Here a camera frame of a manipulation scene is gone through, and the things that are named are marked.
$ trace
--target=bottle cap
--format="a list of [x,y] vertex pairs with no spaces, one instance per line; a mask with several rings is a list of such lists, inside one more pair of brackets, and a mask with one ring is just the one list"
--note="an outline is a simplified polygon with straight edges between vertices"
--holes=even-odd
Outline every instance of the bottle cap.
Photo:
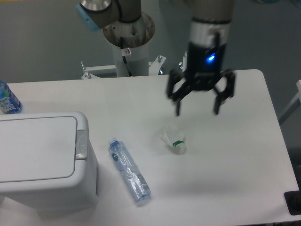
[[109,141],[108,141],[108,143],[109,143],[109,145],[111,145],[111,144],[113,144],[114,142],[116,142],[117,141],[117,138],[116,137],[113,137],[113,138],[111,138]]

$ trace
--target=crumpled plastic bag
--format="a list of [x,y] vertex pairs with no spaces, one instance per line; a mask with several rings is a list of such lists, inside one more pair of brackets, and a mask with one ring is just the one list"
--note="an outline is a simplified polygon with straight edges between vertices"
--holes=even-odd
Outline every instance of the crumpled plastic bag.
[[186,149],[184,143],[185,135],[173,122],[163,127],[160,137],[165,143],[173,147],[175,153],[184,154]]

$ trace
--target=white table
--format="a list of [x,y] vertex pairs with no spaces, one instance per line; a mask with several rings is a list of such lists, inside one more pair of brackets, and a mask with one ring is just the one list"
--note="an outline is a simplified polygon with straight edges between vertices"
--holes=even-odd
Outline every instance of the white table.
[[[0,204],[0,225],[234,226],[301,219],[284,192],[298,190],[269,92],[258,70],[237,72],[236,95],[214,116],[214,93],[193,92],[181,116],[165,97],[167,76],[10,84],[23,113],[82,111],[100,164],[96,208],[41,213]],[[187,150],[176,155],[159,138],[174,121]],[[137,207],[108,154],[123,140],[144,175],[151,200]]]

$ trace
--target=blue bottle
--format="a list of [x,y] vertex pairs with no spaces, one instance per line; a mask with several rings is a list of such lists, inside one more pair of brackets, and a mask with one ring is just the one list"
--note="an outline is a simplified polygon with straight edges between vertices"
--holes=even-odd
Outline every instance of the blue bottle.
[[0,109],[5,114],[20,113],[22,104],[19,99],[10,90],[8,85],[0,80]]
[[113,138],[109,145],[108,151],[135,201],[149,198],[151,191],[124,143]]

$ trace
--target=blue led light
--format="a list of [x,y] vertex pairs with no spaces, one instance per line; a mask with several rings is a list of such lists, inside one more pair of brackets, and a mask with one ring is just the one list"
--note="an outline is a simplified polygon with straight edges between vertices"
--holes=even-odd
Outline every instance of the blue led light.
[[215,53],[213,53],[210,57],[207,58],[207,63],[212,63],[214,61],[215,58]]

